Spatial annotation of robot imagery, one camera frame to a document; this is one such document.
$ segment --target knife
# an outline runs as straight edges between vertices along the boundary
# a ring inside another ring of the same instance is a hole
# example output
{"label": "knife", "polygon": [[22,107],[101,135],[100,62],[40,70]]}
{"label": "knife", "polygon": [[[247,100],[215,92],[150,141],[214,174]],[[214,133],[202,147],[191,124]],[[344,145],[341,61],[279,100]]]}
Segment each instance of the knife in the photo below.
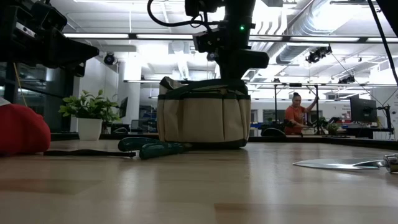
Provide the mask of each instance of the knife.
{"label": "knife", "polygon": [[386,155],[383,159],[312,159],[294,162],[293,165],[334,170],[380,169],[385,167],[390,173],[398,172],[397,155]]}

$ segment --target orange shirt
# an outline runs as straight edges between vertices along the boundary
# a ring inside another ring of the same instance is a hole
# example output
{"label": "orange shirt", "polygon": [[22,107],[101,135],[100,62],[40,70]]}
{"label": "orange shirt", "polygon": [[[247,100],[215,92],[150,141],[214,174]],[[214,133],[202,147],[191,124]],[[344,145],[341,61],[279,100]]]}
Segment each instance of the orange shirt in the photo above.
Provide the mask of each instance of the orange shirt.
{"label": "orange shirt", "polygon": [[[305,108],[300,106],[299,108],[294,108],[293,106],[289,106],[285,111],[285,119],[286,120],[294,120],[299,124],[304,124],[304,112]],[[301,133],[302,128],[295,126],[293,128],[285,127],[285,134],[299,134]]]}

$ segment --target tool bag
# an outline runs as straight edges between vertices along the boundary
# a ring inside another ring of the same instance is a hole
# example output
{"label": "tool bag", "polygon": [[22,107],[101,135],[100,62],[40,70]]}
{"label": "tool bag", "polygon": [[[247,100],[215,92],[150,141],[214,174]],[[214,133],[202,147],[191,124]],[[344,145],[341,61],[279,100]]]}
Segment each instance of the tool bag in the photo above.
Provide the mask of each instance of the tool bag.
{"label": "tool bag", "polygon": [[161,141],[193,147],[236,148],[247,144],[251,99],[242,80],[160,83],[157,127]]}

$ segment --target spotlight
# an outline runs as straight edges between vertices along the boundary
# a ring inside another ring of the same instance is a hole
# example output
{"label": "spotlight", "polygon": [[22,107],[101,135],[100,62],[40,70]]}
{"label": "spotlight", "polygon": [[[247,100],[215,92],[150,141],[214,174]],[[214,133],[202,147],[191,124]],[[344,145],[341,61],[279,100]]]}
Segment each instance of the spotlight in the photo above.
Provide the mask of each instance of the spotlight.
{"label": "spotlight", "polygon": [[349,84],[354,82],[355,82],[355,77],[350,75],[347,78],[342,78],[341,80],[339,80],[338,84]]}
{"label": "spotlight", "polygon": [[310,55],[305,59],[308,63],[317,63],[326,55],[331,54],[333,51],[331,47],[319,47],[316,50],[310,52]]}
{"label": "spotlight", "polygon": [[106,53],[104,58],[104,63],[107,65],[115,65],[118,62],[118,59],[114,56],[113,52]]}

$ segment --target green plant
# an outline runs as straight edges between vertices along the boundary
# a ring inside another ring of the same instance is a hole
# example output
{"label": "green plant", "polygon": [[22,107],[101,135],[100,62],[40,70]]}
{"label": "green plant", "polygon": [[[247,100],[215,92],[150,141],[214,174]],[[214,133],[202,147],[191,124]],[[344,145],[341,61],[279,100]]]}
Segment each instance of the green plant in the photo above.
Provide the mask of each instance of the green plant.
{"label": "green plant", "polygon": [[338,129],[338,125],[337,124],[329,124],[328,125],[328,132],[329,134],[337,134],[337,129]]}
{"label": "green plant", "polygon": [[329,125],[329,122],[326,121],[325,117],[320,117],[318,120],[319,127],[326,129]]}
{"label": "green plant", "polygon": [[59,113],[62,113],[64,117],[102,119],[105,122],[119,121],[119,116],[112,111],[112,108],[117,107],[118,104],[111,102],[108,98],[105,100],[102,94],[103,90],[100,90],[98,96],[95,97],[83,90],[79,98],[75,96],[64,98],[67,104],[60,107]]}

